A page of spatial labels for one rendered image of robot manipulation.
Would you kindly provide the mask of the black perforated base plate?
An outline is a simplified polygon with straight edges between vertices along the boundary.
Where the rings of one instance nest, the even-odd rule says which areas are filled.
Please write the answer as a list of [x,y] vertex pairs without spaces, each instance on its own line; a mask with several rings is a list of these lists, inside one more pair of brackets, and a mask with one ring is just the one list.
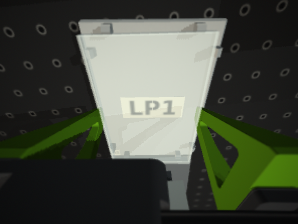
[[[97,108],[82,19],[226,18],[205,109],[298,139],[298,0],[0,0],[0,141]],[[217,210],[198,135],[189,210]]]

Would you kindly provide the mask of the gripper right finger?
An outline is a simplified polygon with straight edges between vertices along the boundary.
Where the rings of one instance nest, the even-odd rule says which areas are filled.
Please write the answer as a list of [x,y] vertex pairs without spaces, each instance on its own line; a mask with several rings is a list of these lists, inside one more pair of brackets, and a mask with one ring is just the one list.
[[[237,148],[238,158],[232,168],[207,126]],[[298,189],[298,139],[203,107],[197,134],[217,210],[236,210],[255,188]]]

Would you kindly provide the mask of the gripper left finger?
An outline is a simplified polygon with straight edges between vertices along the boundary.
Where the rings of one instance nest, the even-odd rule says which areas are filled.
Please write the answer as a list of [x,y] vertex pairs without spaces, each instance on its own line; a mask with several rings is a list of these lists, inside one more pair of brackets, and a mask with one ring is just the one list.
[[[92,126],[92,127],[91,127]],[[64,147],[91,127],[76,159],[96,159],[103,124],[99,109],[0,141],[0,158],[62,159]]]

